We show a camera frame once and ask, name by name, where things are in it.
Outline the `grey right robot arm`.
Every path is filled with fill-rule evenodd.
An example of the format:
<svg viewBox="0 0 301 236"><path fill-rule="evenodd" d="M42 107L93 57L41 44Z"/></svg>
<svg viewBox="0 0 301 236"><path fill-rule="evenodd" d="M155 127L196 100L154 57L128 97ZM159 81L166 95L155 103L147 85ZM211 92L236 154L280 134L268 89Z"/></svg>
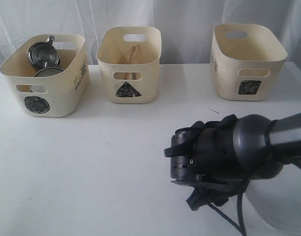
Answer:
<svg viewBox="0 0 301 236"><path fill-rule="evenodd" d="M174 183L234 192L249 180L274 178L290 160L301 161L301 113L197 121L176 130L164 155Z"/></svg>

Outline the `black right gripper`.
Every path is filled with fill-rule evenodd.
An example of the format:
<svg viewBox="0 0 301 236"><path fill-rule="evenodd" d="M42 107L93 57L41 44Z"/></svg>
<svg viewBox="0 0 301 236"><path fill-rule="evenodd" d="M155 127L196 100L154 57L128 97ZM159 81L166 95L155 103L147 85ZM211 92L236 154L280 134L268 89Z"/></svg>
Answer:
<svg viewBox="0 0 301 236"><path fill-rule="evenodd" d="M237 121L229 115L176 130L169 148L172 182L221 193L237 191L246 176L233 145Z"/></svg>

